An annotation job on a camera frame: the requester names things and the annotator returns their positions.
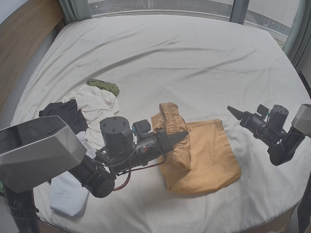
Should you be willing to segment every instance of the floor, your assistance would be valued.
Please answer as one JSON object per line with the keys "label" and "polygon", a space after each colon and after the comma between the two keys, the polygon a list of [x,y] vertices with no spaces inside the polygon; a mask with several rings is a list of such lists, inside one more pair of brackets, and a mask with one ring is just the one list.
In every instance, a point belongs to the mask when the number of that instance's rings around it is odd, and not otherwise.
{"label": "floor", "polygon": [[[282,232],[290,218],[292,209],[280,215],[270,223],[262,225],[252,230],[244,231],[242,233],[268,233],[270,231]],[[39,226],[42,233],[60,233],[59,229],[50,225],[39,222]],[[15,226],[14,220],[9,214],[3,197],[0,197],[0,232],[5,233],[18,233],[18,229]],[[305,233],[311,233],[311,226],[306,229]]]}

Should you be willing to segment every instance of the bed frame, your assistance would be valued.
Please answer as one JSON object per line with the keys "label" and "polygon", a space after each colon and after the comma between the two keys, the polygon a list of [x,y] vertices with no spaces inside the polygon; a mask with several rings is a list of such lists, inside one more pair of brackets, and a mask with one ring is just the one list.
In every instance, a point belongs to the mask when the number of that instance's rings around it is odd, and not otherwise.
{"label": "bed frame", "polygon": [[29,0],[0,24],[0,112],[19,73],[51,32],[64,27],[58,0]]}

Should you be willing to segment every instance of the clothing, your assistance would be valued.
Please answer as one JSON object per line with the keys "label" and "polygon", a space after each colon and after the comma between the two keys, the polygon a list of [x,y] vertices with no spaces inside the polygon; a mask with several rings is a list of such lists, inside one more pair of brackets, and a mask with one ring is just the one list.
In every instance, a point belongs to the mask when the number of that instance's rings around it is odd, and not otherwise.
{"label": "clothing", "polygon": [[[153,127],[155,132],[160,129],[166,129],[167,134],[174,134],[188,130],[186,123],[178,112],[176,104],[161,103],[160,115],[157,121],[151,118],[152,125],[156,124]],[[176,143],[174,150],[167,153],[166,156],[166,162],[160,166],[160,170],[166,178],[168,190],[171,190],[172,186],[191,170],[190,137],[186,136]]]}
{"label": "clothing", "polygon": [[[76,135],[87,149],[86,155],[95,157],[96,149],[85,139],[85,132]],[[50,186],[50,208],[68,216],[82,216],[89,191],[69,172],[52,179]]]}
{"label": "clothing", "polygon": [[68,97],[62,99],[62,102],[71,99],[76,100],[78,109],[81,109],[87,122],[88,129],[85,138],[95,149],[101,149],[104,146],[104,141],[99,122],[107,117],[114,116],[114,113],[119,111],[116,96],[96,86],[84,84],[77,91],[71,91]]}
{"label": "clothing", "polygon": [[59,116],[69,125],[75,134],[87,129],[87,123],[81,110],[77,111],[77,103],[75,99],[66,103],[50,103],[44,110],[39,111],[39,116]]}
{"label": "clothing", "polygon": [[101,90],[110,91],[115,96],[117,96],[120,91],[119,87],[115,83],[109,83],[102,80],[89,79],[86,84],[89,86],[96,86]]}
{"label": "clothing", "polygon": [[[159,129],[162,120],[161,112],[151,118],[153,128]],[[179,125],[178,122],[167,122],[167,128]],[[219,119],[186,123],[191,142],[191,170],[182,179],[171,183],[172,177],[176,175],[176,168],[167,165],[160,170],[166,179],[167,189],[170,191],[196,194],[217,191],[235,181],[241,176],[240,166],[231,150],[223,125]],[[172,160],[175,163],[180,157],[172,151]]]}

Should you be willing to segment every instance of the curtain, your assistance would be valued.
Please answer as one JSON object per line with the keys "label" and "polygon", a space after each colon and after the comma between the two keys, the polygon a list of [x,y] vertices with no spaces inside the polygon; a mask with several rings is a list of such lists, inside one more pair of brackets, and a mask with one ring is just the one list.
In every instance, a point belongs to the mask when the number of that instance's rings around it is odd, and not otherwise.
{"label": "curtain", "polygon": [[283,51],[297,72],[301,70],[311,45],[311,0],[300,0],[298,10],[301,11],[295,16],[296,25],[293,23],[293,30],[290,31],[289,38],[283,46]]}
{"label": "curtain", "polygon": [[64,24],[67,25],[71,22],[82,21],[91,19],[92,14],[90,11],[87,0],[58,0],[64,13]]}

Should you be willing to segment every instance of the white bed sheet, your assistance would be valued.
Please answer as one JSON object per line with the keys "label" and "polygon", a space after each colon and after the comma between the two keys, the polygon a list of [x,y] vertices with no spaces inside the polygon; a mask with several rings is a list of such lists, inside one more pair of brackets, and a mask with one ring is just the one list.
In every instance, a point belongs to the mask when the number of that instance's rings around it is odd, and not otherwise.
{"label": "white bed sheet", "polygon": [[[267,146],[239,126],[227,106],[255,112],[285,106],[290,123],[309,96],[269,33],[213,19],[143,15],[90,19],[66,26],[30,79],[12,125],[38,116],[87,79],[120,88],[118,115],[130,124],[174,102],[186,122],[220,118],[242,176],[217,192],[169,192],[158,168],[135,172],[126,188],[88,197],[83,216],[49,208],[49,184],[34,189],[40,217],[72,233],[240,232],[274,219],[302,197],[310,172],[310,139],[293,159],[270,163]],[[116,180],[123,183],[126,177]]]}

